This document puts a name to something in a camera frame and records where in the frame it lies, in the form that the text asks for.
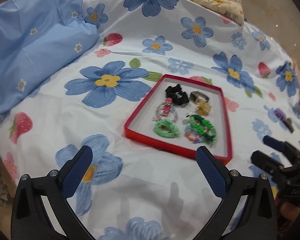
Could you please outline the right hand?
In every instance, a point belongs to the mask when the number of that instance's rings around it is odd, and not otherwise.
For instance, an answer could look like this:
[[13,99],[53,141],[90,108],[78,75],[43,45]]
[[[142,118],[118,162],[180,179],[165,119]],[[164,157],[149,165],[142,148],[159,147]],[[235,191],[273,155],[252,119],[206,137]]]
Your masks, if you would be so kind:
[[300,205],[295,206],[290,202],[281,200],[279,197],[275,198],[275,204],[279,213],[291,223],[295,222],[298,215],[300,214]]

